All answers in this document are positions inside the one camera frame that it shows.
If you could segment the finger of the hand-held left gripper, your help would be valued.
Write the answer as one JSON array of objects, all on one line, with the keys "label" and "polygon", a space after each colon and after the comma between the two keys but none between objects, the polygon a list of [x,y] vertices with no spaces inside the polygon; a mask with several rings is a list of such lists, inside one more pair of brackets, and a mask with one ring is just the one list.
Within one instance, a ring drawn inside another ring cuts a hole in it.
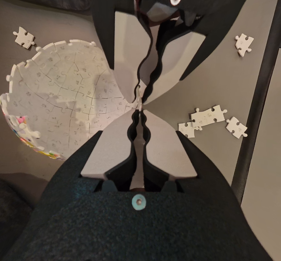
[{"label": "finger of the hand-held left gripper", "polygon": [[152,43],[146,16],[115,12],[114,78],[128,103],[136,99],[140,67],[149,56]]},{"label": "finger of the hand-held left gripper", "polygon": [[189,32],[167,44],[160,60],[160,76],[153,83],[152,93],[146,99],[143,95],[143,104],[152,102],[179,82],[205,38],[203,34]]}]

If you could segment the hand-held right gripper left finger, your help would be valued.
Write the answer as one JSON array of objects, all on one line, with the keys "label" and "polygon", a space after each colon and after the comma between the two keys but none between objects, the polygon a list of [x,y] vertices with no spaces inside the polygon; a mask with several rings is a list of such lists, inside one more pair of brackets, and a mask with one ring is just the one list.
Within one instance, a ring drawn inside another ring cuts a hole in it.
[{"label": "hand-held right gripper left finger", "polygon": [[138,123],[138,109],[131,109],[111,122],[102,131],[81,171],[81,177],[112,181],[118,191],[129,192],[137,169],[134,140]]}]

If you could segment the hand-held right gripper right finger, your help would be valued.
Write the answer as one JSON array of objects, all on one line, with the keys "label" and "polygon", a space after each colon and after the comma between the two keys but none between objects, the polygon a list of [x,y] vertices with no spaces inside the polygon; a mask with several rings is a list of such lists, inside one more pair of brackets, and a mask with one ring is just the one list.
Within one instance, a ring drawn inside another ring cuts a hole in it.
[{"label": "hand-held right gripper right finger", "polygon": [[166,121],[141,111],[143,174],[146,192],[160,192],[166,182],[196,179],[198,174],[176,130]]}]

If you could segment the partly built puzzle ball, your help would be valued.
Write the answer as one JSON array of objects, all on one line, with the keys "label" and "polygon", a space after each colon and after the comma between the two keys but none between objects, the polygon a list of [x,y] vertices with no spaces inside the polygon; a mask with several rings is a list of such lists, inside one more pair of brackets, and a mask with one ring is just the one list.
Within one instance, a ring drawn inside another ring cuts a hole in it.
[{"label": "partly built puzzle ball", "polygon": [[95,42],[59,41],[13,65],[9,92],[1,95],[5,118],[36,152],[66,160],[90,137],[131,109]]}]

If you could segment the white puzzle piece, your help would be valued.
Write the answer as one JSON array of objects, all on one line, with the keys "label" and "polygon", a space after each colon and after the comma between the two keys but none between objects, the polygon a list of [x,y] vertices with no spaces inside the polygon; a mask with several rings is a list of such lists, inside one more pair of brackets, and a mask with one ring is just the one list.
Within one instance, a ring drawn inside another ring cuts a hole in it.
[{"label": "white puzzle piece", "polygon": [[20,46],[24,47],[25,49],[29,49],[32,45],[35,44],[34,35],[27,32],[23,27],[19,26],[19,31],[13,32],[13,35],[16,36],[15,42]]},{"label": "white puzzle piece", "polygon": [[195,130],[199,130],[198,126],[193,126],[194,122],[178,123],[178,131],[187,138],[195,137]]},{"label": "white puzzle piece", "polygon": [[253,37],[246,36],[245,34],[241,34],[240,36],[235,36],[235,47],[238,51],[240,57],[244,57],[246,52],[251,52],[250,45],[254,41]]},{"label": "white puzzle piece", "polygon": [[248,135],[245,133],[247,127],[244,126],[236,117],[232,117],[231,119],[227,119],[226,129],[232,133],[234,137],[239,139],[241,136],[247,137]]}]

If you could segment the joined white puzzle pieces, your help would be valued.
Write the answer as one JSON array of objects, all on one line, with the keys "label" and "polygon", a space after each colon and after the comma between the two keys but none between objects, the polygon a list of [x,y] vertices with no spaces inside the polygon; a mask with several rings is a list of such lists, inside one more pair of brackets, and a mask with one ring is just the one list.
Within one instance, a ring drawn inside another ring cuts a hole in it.
[{"label": "joined white puzzle pieces", "polygon": [[225,121],[224,114],[227,110],[221,110],[220,105],[216,105],[213,108],[209,108],[205,111],[200,111],[199,108],[195,108],[195,113],[191,114],[192,126],[198,127],[202,130],[203,126],[213,124],[215,122]]}]

